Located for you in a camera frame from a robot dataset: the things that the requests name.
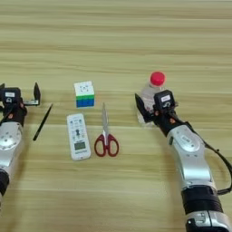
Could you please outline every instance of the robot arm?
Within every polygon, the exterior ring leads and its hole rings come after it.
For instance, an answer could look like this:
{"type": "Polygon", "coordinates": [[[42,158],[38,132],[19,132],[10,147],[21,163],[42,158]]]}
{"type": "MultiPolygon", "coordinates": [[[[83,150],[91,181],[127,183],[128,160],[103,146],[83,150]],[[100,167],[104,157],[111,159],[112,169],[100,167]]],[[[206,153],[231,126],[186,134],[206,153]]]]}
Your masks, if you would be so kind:
{"type": "Polygon", "coordinates": [[[4,118],[0,121],[0,204],[6,189],[11,182],[21,154],[23,141],[24,117],[27,109],[25,105],[39,105],[40,91],[34,86],[35,100],[23,102],[21,91],[18,88],[0,87],[0,102],[3,102],[1,111],[4,118]]]}
{"type": "Polygon", "coordinates": [[[167,137],[179,172],[180,192],[188,232],[232,232],[224,214],[210,168],[205,160],[206,143],[174,111],[172,92],[155,94],[154,114],[149,114],[136,94],[137,107],[145,122],[153,121],[167,137]]]}

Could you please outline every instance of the white remote control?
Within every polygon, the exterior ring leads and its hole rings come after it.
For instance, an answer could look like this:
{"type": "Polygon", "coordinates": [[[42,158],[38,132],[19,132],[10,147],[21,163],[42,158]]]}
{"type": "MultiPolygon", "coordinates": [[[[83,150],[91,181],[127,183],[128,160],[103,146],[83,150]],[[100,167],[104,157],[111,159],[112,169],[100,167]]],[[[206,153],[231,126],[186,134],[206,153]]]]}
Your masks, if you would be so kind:
{"type": "Polygon", "coordinates": [[[67,117],[69,142],[73,160],[84,160],[91,156],[90,142],[81,113],[67,117]]]}

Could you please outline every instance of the colorful cube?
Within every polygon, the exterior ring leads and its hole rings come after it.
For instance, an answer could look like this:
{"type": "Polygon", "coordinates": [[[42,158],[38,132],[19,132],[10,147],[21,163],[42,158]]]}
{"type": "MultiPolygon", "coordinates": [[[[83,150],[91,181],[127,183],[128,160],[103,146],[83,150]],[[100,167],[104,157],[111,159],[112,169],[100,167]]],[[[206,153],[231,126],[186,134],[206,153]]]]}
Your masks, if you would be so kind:
{"type": "Polygon", "coordinates": [[[92,82],[79,82],[74,84],[76,92],[76,107],[94,106],[94,89],[92,82]]]}

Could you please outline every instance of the pen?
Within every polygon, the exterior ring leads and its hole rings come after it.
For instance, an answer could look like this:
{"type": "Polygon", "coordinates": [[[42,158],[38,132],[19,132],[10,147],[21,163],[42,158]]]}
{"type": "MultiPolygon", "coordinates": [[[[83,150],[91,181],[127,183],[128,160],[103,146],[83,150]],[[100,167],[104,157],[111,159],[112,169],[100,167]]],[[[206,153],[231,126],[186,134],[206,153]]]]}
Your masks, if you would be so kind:
{"type": "Polygon", "coordinates": [[[49,107],[47,113],[44,115],[44,118],[43,118],[43,120],[42,120],[42,122],[41,122],[41,124],[40,124],[39,129],[37,130],[37,132],[36,132],[35,135],[34,135],[33,141],[36,141],[36,140],[37,140],[37,137],[39,136],[40,131],[41,131],[42,127],[44,126],[44,124],[45,124],[45,122],[46,122],[46,120],[47,120],[47,117],[48,117],[48,115],[49,115],[49,113],[50,113],[52,107],[53,107],[53,104],[51,104],[51,106],[49,107]]]}

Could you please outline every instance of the black wire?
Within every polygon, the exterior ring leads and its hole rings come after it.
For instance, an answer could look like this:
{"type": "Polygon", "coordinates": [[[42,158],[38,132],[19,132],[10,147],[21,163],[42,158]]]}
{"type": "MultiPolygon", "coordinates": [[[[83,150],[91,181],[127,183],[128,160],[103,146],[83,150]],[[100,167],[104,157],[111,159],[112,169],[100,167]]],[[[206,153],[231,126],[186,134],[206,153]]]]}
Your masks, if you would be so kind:
{"type": "Polygon", "coordinates": [[[8,116],[12,113],[13,109],[14,109],[14,105],[12,106],[12,108],[10,109],[10,111],[4,116],[4,118],[0,121],[0,126],[2,125],[2,123],[8,118],[8,116]]]}
{"type": "MultiPolygon", "coordinates": [[[[199,134],[192,128],[192,126],[189,124],[189,122],[184,122],[182,120],[180,120],[178,118],[178,116],[176,115],[176,113],[174,111],[170,111],[169,112],[169,116],[171,118],[173,118],[174,120],[176,120],[177,122],[179,123],[183,123],[183,124],[187,124],[188,127],[192,130],[192,132],[194,132],[195,134],[197,134],[199,136],[199,134]]],[[[222,160],[223,162],[225,163],[225,165],[227,166],[228,168],[228,171],[229,171],[229,175],[230,175],[230,186],[229,188],[225,188],[225,189],[221,189],[221,190],[218,190],[217,193],[218,195],[225,195],[229,192],[231,192],[232,190],[232,165],[231,163],[220,153],[219,150],[216,150],[214,149],[211,145],[209,145],[205,140],[203,140],[204,144],[205,144],[205,147],[209,150],[213,150],[222,160]]]]}

